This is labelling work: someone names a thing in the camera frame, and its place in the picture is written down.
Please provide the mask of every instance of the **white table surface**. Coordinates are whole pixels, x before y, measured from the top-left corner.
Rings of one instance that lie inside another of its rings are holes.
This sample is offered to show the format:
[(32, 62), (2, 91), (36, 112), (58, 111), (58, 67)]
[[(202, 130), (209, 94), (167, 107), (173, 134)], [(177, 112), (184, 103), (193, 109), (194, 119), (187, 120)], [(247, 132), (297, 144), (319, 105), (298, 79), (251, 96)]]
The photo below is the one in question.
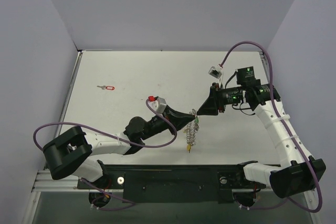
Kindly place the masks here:
[[(211, 66), (226, 52), (84, 51), (76, 76), (66, 122), (77, 122), (109, 133), (124, 131), (134, 116), (150, 120), (145, 100), (160, 96), (181, 112), (198, 109), (209, 95)], [(254, 66), (257, 79), (267, 83), (258, 52), (233, 52), (224, 65), (224, 83), (235, 69)], [(97, 85), (114, 86), (102, 90)], [(228, 87), (236, 86), (233, 79)], [(196, 146), (186, 150), (186, 135), (164, 148), (146, 149), (128, 156), (97, 155), (105, 164), (237, 164), (257, 160), (278, 164), (274, 146), (256, 116), (246, 116), (230, 106), (219, 116), (201, 116)], [(63, 126), (62, 132), (70, 127)], [(147, 145), (168, 142), (165, 131), (145, 141)]]

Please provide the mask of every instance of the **purple cable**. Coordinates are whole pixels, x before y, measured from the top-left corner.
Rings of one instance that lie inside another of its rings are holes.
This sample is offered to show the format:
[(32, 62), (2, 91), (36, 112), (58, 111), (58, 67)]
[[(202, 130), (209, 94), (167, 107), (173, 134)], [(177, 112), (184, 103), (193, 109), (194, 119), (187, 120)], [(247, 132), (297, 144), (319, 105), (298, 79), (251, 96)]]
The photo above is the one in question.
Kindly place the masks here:
[[(101, 196), (101, 197), (98, 197), (96, 199), (94, 199), (91, 204), (94, 204), (97, 200), (99, 199), (102, 199), (104, 198), (105, 196)], [(128, 206), (124, 206), (124, 207), (117, 207), (117, 208), (101, 208), (101, 207), (97, 207), (97, 210), (100, 210), (100, 211), (119, 211), (119, 210), (124, 210), (124, 209), (128, 209), (128, 208), (131, 208), (131, 207), (134, 207), (135, 204), (133, 205), (128, 205)]]
[[(233, 51), (233, 49), (235, 49), (236, 47), (242, 45), (242, 44), (250, 44), (250, 45), (254, 45), (258, 48), (260, 48), (264, 54), (265, 54), (265, 57), (268, 61), (268, 64), (269, 64), (269, 86), (270, 86), (270, 96), (271, 96), (271, 103), (272, 103), (272, 107), (275, 111), (275, 114), (277, 115), (278, 118), (281, 117), (276, 105), (275, 105), (275, 101), (274, 101), (274, 95), (273, 95), (273, 68), (272, 68), (272, 63), (271, 63), (271, 59), (270, 59), (270, 56), (267, 52), (267, 50), (260, 44), (256, 43), (256, 42), (253, 42), (253, 41), (241, 41), (237, 44), (235, 44), (234, 46), (232, 46), (230, 48), (230, 50), (227, 52), (226, 56), (224, 57), (224, 60), (221, 64), (219, 64), (221, 67), (223, 67), (223, 64), (225, 63), (227, 57), (229, 56), (229, 54)], [(314, 183), (315, 183), (315, 186), (316, 186), (316, 191), (317, 191), (317, 194), (318, 194), (318, 199), (319, 199), (319, 204), (318, 206), (316, 207), (316, 209), (309, 209), (307, 207), (304, 207), (302, 206), (301, 204), (297, 203), (296, 201), (294, 201), (292, 198), (288, 197), (288, 199), (293, 203), (295, 204), (296, 206), (300, 207), (301, 209), (307, 211), (307, 212), (311, 212), (311, 213), (315, 213), (315, 212), (318, 212), (321, 210), (322, 208), (322, 192), (321, 192), (321, 188), (320, 188), (320, 185), (319, 185), (319, 180), (317, 179), (317, 176), (316, 176), (316, 173), (313, 169), (313, 167), (311, 166), (309, 160), (307, 159), (307, 157), (305, 156), (305, 153), (303, 152), (302, 148), (300, 147), (300, 145), (298, 144), (298, 142), (296, 141), (295, 137), (293, 137), (293, 134), (290, 130), (290, 128), (288, 127), (287, 123), (281, 119), (280, 120), (281, 123), (283, 124), (283, 126), (285, 127), (287, 133), (289, 134), (289, 136), (291, 137), (291, 140), (293, 141), (295, 147), (298, 149), (298, 151), (300, 152), (302, 158), (304, 159), (305, 163), (307, 164), (308, 168), (309, 168), (309, 171), (313, 177), (313, 180), (314, 180)]]
[(74, 126), (80, 126), (82, 128), (86, 128), (88, 130), (91, 130), (91, 131), (94, 131), (94, 132), (97, 132), (99, 134), (102, 134), (102, 135), (105, 135), (105, 136), (108, 136), (108, 137), (111, 137), (111, 138), (114, 138), (116, 140), (120, 140), (122, 142), (125, 142), (125, 143), (128, 143), (128, 144), (131, 144), (131, 145), (136, 145), (136, 146), (139, 146), (139, 147), (143, 147), (143, 148), (161, 148), (161, 147), (165, 147), (167, 145), (170, 145), (172, 144), (175, 139), (177, 138), (177, 130), (175, 128), (175, 126), (166, 118), (164, 118), (161, 114), (157, 113), (155, 110), (153, 110), (150, 105), (149, 105), (149, 99), (146, 100), (146, 105), (147, 105), (147, 108), (152, 111), (155, 115), (157, 115), (159, 118), (161, 118), (163, 121), (165, 121), (174, 131), (174, 137), (173, 139), (171, 139), (169, 142), (165, 143), (165, 144), (161, 144), (161, 145), (141, 145), (141, 144), (137, 144), (137, 143), (133, 143), (131, 141), (128, 141), (128, 140), (125, 140), (125, 139), (122, 139), (120, 137), (116, 137), (114, 135), (111, 135), (109, 133), (106, 133), (104, 131), (100, 131), (100, 130), (97, 130), (93, 127), (90, 127), (90, 126), (87, 126), (87, 125), (84, 125), (84, 124), (80, 124), (80, 123), (70, 123), (70, 122), (56, 122), (56, 123), (47, 123), (47, 124), (44, 124), (40, 127), (38, 127), (34, 133), (33, 133), (33, 140), (34, 140), (34, 143), (35, 145), (37, 146), (37, 148), (39, 148), (41, 151), (43, 151), (43, 148), (38, 144), (37, 140), (36, 140), (36, 134), (39, 130), (45, 128), (45, 127), (49, 127), (49, 126), (53, 126), (53, 125), (74, 125)]
[[(130, 201), (130, 200), (127, 200), (127, 199), (123, 199), (121, 197), (118, 197), (114, 194), (111, 194), (111, 193), (108, 193), (96, 186), (94, 186), (92, 183), (88, 182), (86, 179), (84, 178), (79, 178), (80, 181), (82, 181), (83, 183), (87, 184), (88, 186), (90, 186), (91, 188), (97, 190), (97, 191), (100, 191), (101, 193), (105, 194), (105, 195), (108, 195), (114, 199), (118, 199), (118, 200), (121, 200), (122, 202), (126, 202), (126, 203), (129, 203), (130, 205), (128, 206), (125, 206), (125, 207), (118, 207), (118, 208), (99, 208), (99, 210), (103, 210), (103, 211), (118, 211), (118, 210), (124, 210), (124, 209), (127, 209), (127, 208), (130, 208), (130, 207), (134, 207), (135, 206), (135, 203)], [(97, 199), (94, 199), (92, 201), (92, 204), (95, 203), (96, 200), (98, 200), (99, 198), (101, 197), (98, 197)]]

